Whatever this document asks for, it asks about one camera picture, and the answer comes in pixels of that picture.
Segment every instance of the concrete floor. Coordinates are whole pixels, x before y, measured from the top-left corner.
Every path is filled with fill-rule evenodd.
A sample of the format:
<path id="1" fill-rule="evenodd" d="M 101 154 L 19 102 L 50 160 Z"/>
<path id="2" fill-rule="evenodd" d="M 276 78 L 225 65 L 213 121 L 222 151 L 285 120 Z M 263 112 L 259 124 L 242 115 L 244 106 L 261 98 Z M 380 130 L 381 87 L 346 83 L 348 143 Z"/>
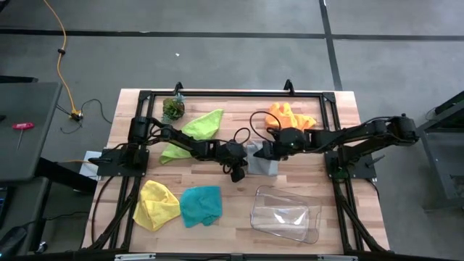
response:
<path id="1" fill-rule="evenodd" d="M 50 0 L 66 28 L 176 32 L 324 33 L 318 0 Z M 326 0 L 333 33 L 464 35 L 459 0 Z M 41 0 L 12 0 L 0 28 L 58 29 Z M 58 81 L 59 36 L 0 35 L 0 75 Z M 291 78 L 298 89 L 334 90 L 325 40 L 258 38 L 68 38 L 62 72 L 76 104 L 97 98 L 112 117 L 121 88 L 280 89 Z M 420 125 L 430 108 L 464 89 L 462 41 L 334 41 L 341 83 L 354 91 L 361 119 L 407 113 Z M 65 92 L 59 103 L 69 107 Z M 98 104 L 86 108 L 84 128 L 57 111 L 43 156 L 80 159 L 100 150 L 110 125 Z M 391 249 L 461 260 L 464 214 L 426 214 L 433 194 L 421 143 L 388 148 L 376 165 L 382 213 Z M 91 197 L 53 186 L 46 215 L 88 210 Z M 50 252 L 77 249 L 86 217 L 48 224 Z"/>

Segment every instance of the clear plastic container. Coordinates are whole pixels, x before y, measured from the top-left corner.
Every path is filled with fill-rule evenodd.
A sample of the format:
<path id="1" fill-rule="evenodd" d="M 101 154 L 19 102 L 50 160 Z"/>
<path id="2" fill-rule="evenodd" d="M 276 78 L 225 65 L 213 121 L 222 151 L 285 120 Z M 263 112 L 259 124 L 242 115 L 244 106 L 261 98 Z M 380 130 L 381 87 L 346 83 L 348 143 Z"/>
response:
<path id="1" fill-rule="evenodd" d="M 251 224 L 258 231 L 314 244 L 319 238 L 321 201 L 269 186 L 260 186 L 254 198 Z"/>

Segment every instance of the desk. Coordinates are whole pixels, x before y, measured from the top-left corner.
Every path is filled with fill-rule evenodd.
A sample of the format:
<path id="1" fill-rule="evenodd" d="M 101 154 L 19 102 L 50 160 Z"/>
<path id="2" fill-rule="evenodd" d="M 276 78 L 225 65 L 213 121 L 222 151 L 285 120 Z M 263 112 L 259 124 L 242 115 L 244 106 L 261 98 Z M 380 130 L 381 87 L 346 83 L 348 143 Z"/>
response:
<path id="1" fill-rule="evenodd" d="M 4 224 L 0 229 L 0 238 L 15 226 L 24 225 L 27 222 L 42 218 L 50 185 L 49 180 L 43 177 L 14 185 L 15 190 L 12 193 Z M 34 241 L 41 237 L 41 229 L 37 229 L 38 226 L 37 223 L 28 225 L 28 235 L 21 243 L 17 255 L 27 254 L 31 247 L 33 250 L 37 250 L 38 242 Z"/>
<path id="2" fill-rule="evenodd" d="M 108 147 L 127 142 L 131 118 L 135 115 L 139 89 L 123 89 L 117 103 L 115 118 L 109 135 Z M 339 118 L 342 127 L 360 124 L 355 95 L 353 92 L 335 92 Z M 162 115 L 162 100 L 157 97 L 154 105 L 154 116 Z M 322 128 L 320 105 L 316 100 L 308 98 L 278 98 L 278 97 L 186 97 L 186 114 L 173 126 L 180 129 L 187 122 L 200 117 L 214 109 L 224 109 L 220 130 L 216 138 L 228 140 L 237 129 L 249 127 L 249 116 L 258 110 L 267 111 L 273 102 L 289 102 L 295 113 L 314 117 Z M 254 126 L 261 134 L 264 130 L 264 115 L 256 115 Z M 246 132 L 239 134 L 240 141 L 246 137 Z M 260 138 L 252 133 L 251 140 Z M 334 190 L 327 178 L 326 167 L 321 154 L 298 154 L 289 160 L 279 163 L 279 175 L 276 178 L 248 175 L 238 183 L 232 183 L 231 177 L 222 172 L 222 167 L 215 162 L 198 162 L 194 159 L 181 159 L 161 165 L 158 161 L 162 150 L 167 144 L 156 144 L 148 147 L 150 160 L 146 176 L 165 184 L 178 198 L 193 186 L 220 186 L 223 196 L 223 216 L 210 227 L 197 225 L 185 228 L 180 217 L 171 220 L 157 232 L 147 231 L 134 225 L 130 252 L 188 252 L 188 253 L 266 253 L 266 254 L 341 254 L 339 224 L 337 220 Z M 112 219 L 122 178 L 114 178 L 103 192 L 99 203 L 95 231 L 96 236 L 106 228 Z M 97 195 L 103 185 L 97 185 Z M 315 244 L 306 244 L 290 239 L 283 239 L 251 228 L 249 215 L 252 209 L 254 195 L 258 186 L 269 185 L 276 189 L 299 194 L 316 196 L 322 200 L 320 236 Z M 353 180 L 353 189 L 358 216 L 375 237 L 378 243 L 389 248 L 386 238 L 381 208 L 376 191 L 366 181 Z M 347 222 L 350 242 L 354 245 L 352 225 Z M 83 247 L 91 243 L 89 220 L 86 228 Z M 125 225 L 120 229 L 122 241 Z"/>
<path id="3" fill-rule="evenodd" d="M 41 157 L 61 89 L 58 83 L 0 84 L 0 115 L 7 116 L 0 122 L 0 182 L 27 181 L 39 175 L 94 192 L 92 179 Z M 24 131 L 17 150 L 21 131 L 13 130 L 12 125 L 26 122 L 34 123 L 34 128 Z"/>

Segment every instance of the black cable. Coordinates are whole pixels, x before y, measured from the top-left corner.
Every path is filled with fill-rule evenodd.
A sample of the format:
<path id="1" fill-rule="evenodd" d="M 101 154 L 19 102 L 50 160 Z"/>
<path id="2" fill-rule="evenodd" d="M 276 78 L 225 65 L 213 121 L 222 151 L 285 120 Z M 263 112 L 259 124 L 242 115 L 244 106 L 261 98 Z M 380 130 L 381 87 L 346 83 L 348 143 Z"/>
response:
<path id="1" fill-rule="evenodd" d="M 82 104 L 82 106 L 80 107 L 80 112 L 82 113 L 82 115 L 84 114 L 84 105 L 86 105 L 87 103 L 89 102 L 98 102 L 100 104 L 100 113 L 101 113 L 101 117 L 103 117 L 103 120 L 105 120 L 107 123 L 109 124 L 113 124 L 113 122 L 111 120 L 108 120 L 105 116 L 104 116 L 104 113 L 103 113 L 103 104 L 102 102 L 99 100 L 99 99 L 89 99 L 88 101 L 84 102 Z"/>
<path id="2" fill-rule="evenodd" d="M 375 190 L 376 190 L 376 192 L 377 192 L 377 197 L 378 197 L 378 200 L 380 201 L 380 193 L 378 192 L 377 185 L 376 185 L 374 182 L 372 182 L 372 180 L 371 180 L 371 179 L 369 179 L 369 178 L 366 178 L 366 181 L 367 181 L 367 182 L 369 182 L 369 183 L 370 183 L 370 184 L 371 184 L 371 185 L 374 187 L 374 189 L 375 189 Z"/>
<path id="3" fill-rule="evenodd" d="M 57 104 L 57 109 L 60 110 L 61 112 L 65 113 L 66 115 L 71 116 L 69 112 L 66 111 L 63 107 L 61 107 L 59 104 Z"/>
<path id="4" fill-rule="evenodd" d="M 231 170 L 232 170 L 232 167 L 231 167 L 231 166 L 229 166 L 229 165 L 223 165 L 223 172 L 224 172 L 225 174 L 229 174 L 229 173 L 231 172 Z"/>
<path id="5" fill-rule="evenodd" d="M 100 198 L 102 197 L 103 191 L 105 188 L 108 186 L 109 182 L 114 178 L 114 176 L 111 176 L 108 178 L 108 180 L 103 184 L 102 188 L 100 189 L 99 195 L 96 198 L 95 205 L 94 205 L 94 211 L 92 212 L 92 221 L 91 221 L 91 239 L 92 239 L 92 244 L 95 243 L 95 215 L 96 215 L 96 207 L 98 206 L 100 202 Z"/>
<path id="6" fill-rule="evenodd" d="M 76 122 L 77 124 L 79 124 L 79 126 L 78 126 L 76 129 L 74 129 L 74 130 L 65 131 L 65 130 L 63 130 L 63 127 L 59 127 L 59 130 L 60 130 L 63 134 L 73 134 L 74 132 L 79 131 L 79 130 L 82 128 L 82 121 L 83 121 L 83 120 L 81 120 L 80 122 Z"/>
<path id="7" fill-rule="evenodd" d="M 248 131 L 248 137 L 242 141 L 240 144 L 244 144 L 245 142 L 247 142 L 249 140 L 249 137 L 252 135 L 252 132 L 247 128 L 247 127 L 243 127 L 243 128 L 239 128 L 235 134 L 233 135 L 233 140 L 236 141 L 236 137 L 237 137 L 237 134 L 240 132 L 240 131 L 243 131 L 243 130 L 247 130 Z"/>
<path id="8" fill-rule="evenodd" d="M 25 227 L 25 226 L 30 225 L 32 223 L 36 223 L 36 222 L 38 222 L 40 220 L 50 221 L 50 220 L 56 220 L 57 218 L 70 217 L 70 216 L 73 216 L 73 215 L 76 215 L 76 214 L 84 214 L 84 213 L 88 214 L 88 211 L 75 211 L 75 212 L 70 213 L 70 214 L 58 215 L 56 217 L 43 217 L 43 218 L 39 218 L 39 219 L 34 220 L 34 221 L 27 222 L 27 223 L 25 223 L 23 225 L 20 225 L 20 226 Z"/>
<path id="9" fill-rule="evenodd" d="M 260 138 L 266 140 L 266 141 L 269 141 L 269 142 L 272 142 L 271 140 L 269 140 L 268 138 L 262 136 L 261 134 L 259 134 L 253 127 L 253 124 L 252 124 L 252 118 L 254 115 L 258 114 L 258 113 L 264 113 L 264 114 L 267 114 L 267 115 L 270 115 L 272 117 L 274 117 L 275 120 L 277 120 L 277 123 L 278 123 L 278 129 L 281 130 L 282 129 L 282 125 L 281 125 L 281 122 L 278 120 L 278 118 L 276 116 L 274 116 L 273 114 L 269 113 L 269 112 L 265 112 L 265 111 L 258 111 L 258 112 L 253 112 L 250 116 L 249 116 L 249 126 L 252 128 L 253 132 L 256 133 L 256 135 L 258 135 Z"/>
<path id="10" fill-rule="evenodd" d="M 103 157 L 104 155 L 106 155 L 106 154 L 108 154 L 108 153 L 110 153 L 110 152 L 114 151 L 115 149 L 117 149 L 117 148 L 121 147 L 122 145 L 127 145 L 127 144 L 128 144 L 127 142 L 126 142 L 126 143 L 121 143 L 121 144 L 118 144 L 118 145 L 116 145 L 116 147 L 114 147 L 114 148 L 110 149 L 109 151 L 107 151 L 107 152 L 105 152 L 105 153 L 101 154 L 101 156 L 100 156 L 100 157 Z"/>

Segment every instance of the cloth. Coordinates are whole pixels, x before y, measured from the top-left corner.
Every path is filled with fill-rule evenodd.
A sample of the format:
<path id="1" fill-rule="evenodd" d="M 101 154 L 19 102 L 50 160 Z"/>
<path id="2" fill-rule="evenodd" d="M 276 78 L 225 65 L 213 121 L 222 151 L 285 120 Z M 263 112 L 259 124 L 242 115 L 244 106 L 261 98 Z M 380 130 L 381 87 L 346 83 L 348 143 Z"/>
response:
<path id="1" fill-rule="evenodd" d="M 181 208 L 177 198 L 161 183 L 147 181 L 140 190 L 140 199 L 133 219 L 142 227 L 157 231 L 167 221 L 180 214 Z"/>
<path id="2" fill-rule="evenodd" d="M 223 118 L 223 109 L 214 110 L 206 115 L 199 117 L 187 123 L 181 131 L 195 139 L 209 139 L 215 135 L 220 126 L 220 121 Z M 166 149 L 161 153 L 159 162 L 166 164 L 175 159 L 186 159 L 191 157 L 190 152 L 181 149 L 175 145 L 169 144 Z"/>
<path id="3" fill-rule="evenodd" d="M 284 103 L 282 106 L 278 102 L 272 104 L 269 108 L 269 113 L 278 118 L 281 122 L 282 128 L 297 128 L 303 131 L 304 129 L 311 128 L 316 124 L 316 121 L 306 115 L 294 114 L 291 111 L 290 104 Z M 278 122 L 274 117 L 268 115 L 265 118 L 266 127 L 278 128 Z"/>
<path id="4" fill-rule="evenodd" d="M 260 149 L 262 149 L 262 144 L 256 141 L 252 141 L 246 145 L 248 174 L 276 176 L 278 174 L 278 161 L 253 156 Z"/>
<path id="5" fill-rule="evenodd" d="M 219 186 L 189 188 L 181 196 L 181 215 L 186 228 L 211 225 L 223 215 Z"/>

